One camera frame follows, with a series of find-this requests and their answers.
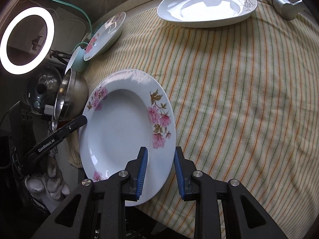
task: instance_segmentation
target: ring light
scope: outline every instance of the ring light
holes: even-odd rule
[[[7,54],[7,43],[9,36],[13,30],[13,28],[24,18],[31,16],[31,15],[38,15],[45,21],[47,25],[47,38],[45,40],[44,45],[42,46],[42,50],[37,55],[35,59],[33,59],[30,63],[27,63],[23,66],[16,66],[15,64],[11,63],[8,54]],[[4,67],[5,70],[7,70],[10,73],[13,74],[23,74],[27,73],[34,68],[36,68],[42,60],[45,58],[47,53],[50,50],[50,47],[52,45],[54,36],[54,22],[51,14],[44,8],[41,7],[31,7],[28,8],[21,13],[19,13],[8,25],[7,29],[5,30],[1,43],[0,43],[0,61]]]

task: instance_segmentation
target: silver screw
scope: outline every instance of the silver screw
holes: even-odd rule
[[[126,177],[128,174],[129,173],[127,171],[125,171],[125,170],[122,170],[122,171],[119,172],[119,176],[121,176],[121,177]]]
[[[88,186],[91,184],[91,180],[90,179],[85,179],[85,180],[82,180],[82,185],[84,186]]]
[[[195,172],[193,172],[193,175],[194,175],[195,177],[202,177],[202,176],[203,176],[203,173],[202,173],[201,171],[195,171]]]
[[[240,184],[240,182],[239,180],[232,179],[230,180],[230,184],[233,185],[234,187],[237,187]]]

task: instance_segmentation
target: faucet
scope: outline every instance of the faucet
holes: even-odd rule
[[[284,20],[291,21],[297,17],[297,14],[306,9],[302,0],[291,3],[289,0],[265,0],[272,4],[276,11]]]

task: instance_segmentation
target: teal cable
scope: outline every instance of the teal cable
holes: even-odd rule
[[[85,13],[85,11],[83,11],[83,10],[80,9],[79,7],[76,7],[75,5],[70,4],[70,3],[67,3],[67,2],[63,2],[63,1],[60,1],[60,0],[51,0],[51,1],[58,2],[58,3],[64,4],[64,5],[73,7],[73,8],[75,8],[75,9],[79,10],[81,13],[83,13],[83,14],[85,15],[85,17],[87,18],[88,22],[89,22],[90,31],[91,31],[91,37],[93,36],[92,23],[91,23],[91,21],[90,21],[90,18],[89,18],[89,17],[87,16],[87,14]]]
[[[86,44],[86,45],[88,45],[88,43],[86,43],[86,42],[80,42],[80,43],[77,44],[77,45],[75,46],[75,48],[72,50],[72,53],[73,53],[74,50],[76,50],[76,48],[77,48],[79,45],[81,45],[81,44]]]

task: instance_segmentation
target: striped tablecloth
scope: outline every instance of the striped tablecloth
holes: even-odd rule
[[[91,93],[121,69],[152,75],[169,97],[185,157],[215,179],[240,180],[297,239],[319,213],[318,65],[318,28],[300,15],[284,21],[259,1],[249,19],[212,29],[178,27],[156,8],[144,11],[90,60],[84,77]],[[68,141],[70,163],[80,167],[77,135]],[[180,199],[174,173],[139,208],[193,237],[195,204]]]

